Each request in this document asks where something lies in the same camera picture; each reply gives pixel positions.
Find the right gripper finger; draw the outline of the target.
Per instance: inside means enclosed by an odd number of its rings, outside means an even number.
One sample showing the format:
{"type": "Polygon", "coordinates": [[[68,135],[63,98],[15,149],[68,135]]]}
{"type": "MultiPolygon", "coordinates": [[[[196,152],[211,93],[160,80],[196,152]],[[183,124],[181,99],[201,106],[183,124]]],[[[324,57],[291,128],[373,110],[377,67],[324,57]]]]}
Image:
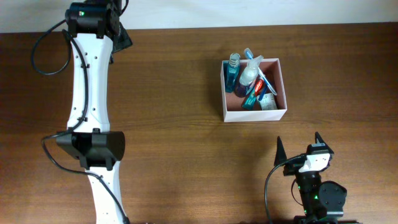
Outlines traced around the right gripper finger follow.
{"type": "Polygon", "coordinates": [[[328,149],[328,152],[330,154],[334,154],[333,150],[325,143],[325,141],[322,139],[318,132],[315,133],[315,142],[317,144],[323,144],[328,149]]]}
{"type": "Polygon", "coordinates": [[[274,166],[283,164],[287,160],[285,149],[280,136],[277,137],[277,149],[274,159],[274,166]]]}

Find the green white soap box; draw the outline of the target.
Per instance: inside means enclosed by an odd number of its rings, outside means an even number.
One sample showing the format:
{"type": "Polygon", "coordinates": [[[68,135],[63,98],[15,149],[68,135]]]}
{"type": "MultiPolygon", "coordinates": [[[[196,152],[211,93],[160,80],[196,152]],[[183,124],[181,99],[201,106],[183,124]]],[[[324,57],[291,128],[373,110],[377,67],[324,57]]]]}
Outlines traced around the green white soap box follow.
{"type": "Polygon", "coordinates": [[[274,95],[272,93],[266,93],[260,99],[260,96],[257,97],[261,110],[269,111],[269,110],[277,110],[277,105],[275,102],[274,95]]]}

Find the teal toothpaste tube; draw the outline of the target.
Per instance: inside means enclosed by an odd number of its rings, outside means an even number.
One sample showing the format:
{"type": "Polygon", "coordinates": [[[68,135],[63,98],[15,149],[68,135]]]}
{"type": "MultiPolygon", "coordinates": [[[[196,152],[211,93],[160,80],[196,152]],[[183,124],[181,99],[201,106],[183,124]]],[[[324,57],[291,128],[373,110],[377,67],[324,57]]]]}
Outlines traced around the teal toothpaste tube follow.
{"type": "Polygon", "coordinates": [[[259,93],[259,90],[264,85],[263,79],[258,79],[256,84],[254,85],[252,91],[250,92],[249,96],[246,98],[246,101],[243,103],[242,107],[245,110],[252,110],[254,108],[254,104],[256,102],[256,96],[259,93]]]}

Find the blue disposable razor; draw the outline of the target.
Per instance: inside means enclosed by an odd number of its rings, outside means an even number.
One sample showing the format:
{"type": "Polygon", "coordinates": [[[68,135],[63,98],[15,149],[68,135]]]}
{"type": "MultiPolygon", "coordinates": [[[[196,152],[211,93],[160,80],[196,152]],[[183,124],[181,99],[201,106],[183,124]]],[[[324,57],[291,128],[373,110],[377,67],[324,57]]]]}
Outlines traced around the blue disposable razor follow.
{"type": "Polygon", "coordinates": [[[262,89],[262,91],[260,92],[260,94],[257,96],[257,100],[258,100],[258,101],[261,101],[261,100],[263,99],[264,95],[266,94],[266,91],[267,91],[267,86],[265,86],[265,87],[262,89]]]}

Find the clear blue sanitizer bottle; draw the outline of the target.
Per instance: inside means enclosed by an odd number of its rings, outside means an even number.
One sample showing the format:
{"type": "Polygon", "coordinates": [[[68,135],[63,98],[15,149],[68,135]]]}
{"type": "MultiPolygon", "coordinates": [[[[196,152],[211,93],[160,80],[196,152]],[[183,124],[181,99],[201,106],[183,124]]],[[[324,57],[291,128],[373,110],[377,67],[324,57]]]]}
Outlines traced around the clear blue sanitizer bottle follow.
{"type": "Polygon", "coordinates": [[[244,98],[251,92],[259,73],[259,65],[263,58],[264,57],[260,55],[248,62],[234,91],[237,97],[244,98]]]}

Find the teal mouthwash bottle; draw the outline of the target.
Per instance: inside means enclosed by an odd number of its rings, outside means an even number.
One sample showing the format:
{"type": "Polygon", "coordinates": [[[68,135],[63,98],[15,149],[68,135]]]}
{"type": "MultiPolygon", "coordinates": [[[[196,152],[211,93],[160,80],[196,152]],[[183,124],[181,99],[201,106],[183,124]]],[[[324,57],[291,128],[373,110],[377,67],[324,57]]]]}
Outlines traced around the teal mouthwash bottle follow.
{"type": "Polygon", "coordinates": [[[239,71],[240,71],[240,54],[232,53],[229,57],[228,64],[226,67],[225,91],[227,93],[231,93],[234,91],[239,71]]]}

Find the blue white toothbrush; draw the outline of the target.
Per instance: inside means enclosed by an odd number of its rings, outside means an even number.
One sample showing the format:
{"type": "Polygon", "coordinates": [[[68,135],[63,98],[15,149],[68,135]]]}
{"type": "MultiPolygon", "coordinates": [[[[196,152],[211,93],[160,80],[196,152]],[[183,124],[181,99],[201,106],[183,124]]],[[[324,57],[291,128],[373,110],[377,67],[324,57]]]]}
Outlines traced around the blue white toothbrush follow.
{"type": "MultiPolygon", "coordinates": [[[[249,48],[244,49],[244,56],[250,60],[252,60],[254,58],[254,55],[249,48]]],[[[260,68],[258,68],[258,70],[259,70],[259,76],[265,81],[265,83],[266,83],[267,87],[270,89],[271,93],[274,96],[277,96],[277,92],[274,90],[274,87],[271,85],[269,80],[266,78],[263,71],[260,68]]]]}

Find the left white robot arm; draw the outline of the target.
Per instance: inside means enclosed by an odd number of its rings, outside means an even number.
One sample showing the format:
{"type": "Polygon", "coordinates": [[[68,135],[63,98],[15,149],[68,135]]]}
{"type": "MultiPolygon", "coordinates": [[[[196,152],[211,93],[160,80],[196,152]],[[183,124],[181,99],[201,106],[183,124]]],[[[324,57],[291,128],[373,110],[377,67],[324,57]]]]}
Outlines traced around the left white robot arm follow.
{"type": "Polygon", "coordinates": [[[89,178],[97,223],[129,223],[121,201],[119,167],[125,136],[111,131],[107,110],[108,67],[124,30],[125,1],[74,2],[65,13],[73,50],[73,99],[67,133],[56,143],[89,178]]]}

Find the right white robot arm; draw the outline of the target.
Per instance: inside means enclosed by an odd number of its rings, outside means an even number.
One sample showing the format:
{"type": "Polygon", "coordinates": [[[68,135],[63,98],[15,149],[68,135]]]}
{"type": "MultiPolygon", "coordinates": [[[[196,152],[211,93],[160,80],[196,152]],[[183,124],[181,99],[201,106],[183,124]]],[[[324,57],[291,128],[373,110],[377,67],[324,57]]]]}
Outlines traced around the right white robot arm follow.
{"type": "Polygon", "coordinates": [[[294,217],[294,223],[337,223],[343,216],[347,190],[334,181],[322,181],[320,175],[329,168],[333,156],[319,133],[315,133],[315,143],[308,145],[305,153],[290,159],[281,138],[277,138],[274,165],[283,166],[285,176],[295,177],[305,213],[294,217]]]}

